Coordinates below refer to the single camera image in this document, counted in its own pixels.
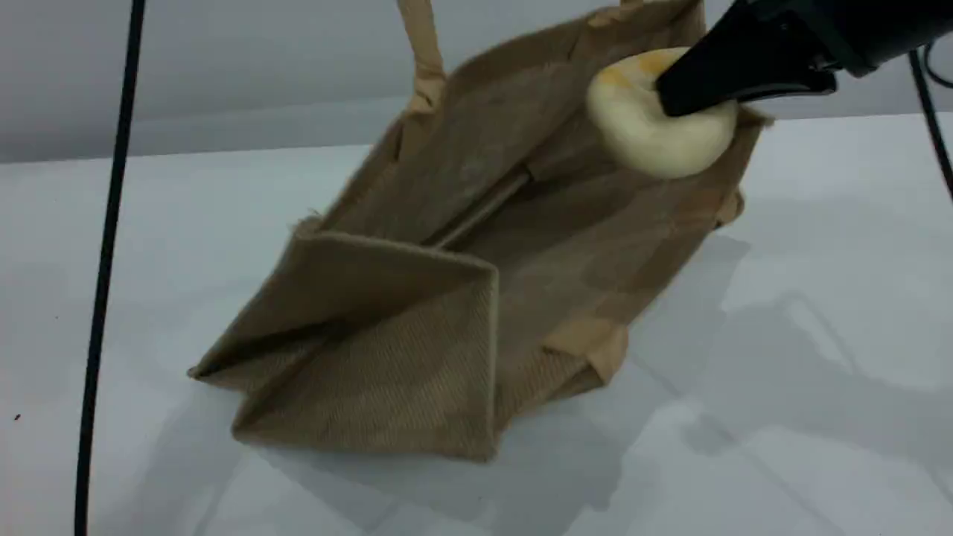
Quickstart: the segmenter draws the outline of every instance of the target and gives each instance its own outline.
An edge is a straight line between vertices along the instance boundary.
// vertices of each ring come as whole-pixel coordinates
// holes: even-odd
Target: black cable
[[[953,90],[953,81],[950,81],[949,78],[944,78],[939,75],[936,70],[933,69],[933,62],[930,59],[933,57],[933,46],[937,42],[933,41],[926,46],[926,49],[923,50],[923,67],[926,69],[926,75],[930,77],[934,82],[940,84],[941,86],[947,88],[948,90]]]
[[[949,152],[946,150],[946,144],[943,142],[943,132],[940,130],[940,122],[937,119],[937,109],[933,105],[930,87],[926,81],[926,75],[923,73],[923,64],[925,62],[920,56],[920,51],[911,51],[907,57],[910,59],[910,69],[913,71],[913,80],[917,83],[917,94],[920,96],[920,105],[923,107],[923,116],[926,118],[926,126],[930,131],[930,140],[933,142],[933,150],[936,152],[937,160],[940,162],[940,169],[943,171],[943,180],[946,181],[946,189],[949,190],[950,197],[953,198],[953,166],[950,165]]]
[[[76,462],[76,501],[73,511],[73,533],[85,536],[90,508],[90,461],[92,458],[92,426],[96,418],[96,390],[99,384],[99,364],[103,354],[103,333],[106,329],[106,308],[110,297],[112,252],[115,249],[116,226],[119,223],[119,203],[122,199],[126,157],[129,154],[129,136],[132,129],[132,109],[135,103],[135,80],[139,70],[139,47],[142,41],[142,20],[146,0],[132,0],[129,19],[129,37],[126,43],[126,68],[123,73],[122,98],[119,105],[119,124],[112,150],[110,190],[106,201],[103,241],[99,252],[99,274],[96,278],[96,296],[92,307],[90,353],[86,360],[86,383],[83,388],[83,407],[79,424],[79,456]]]

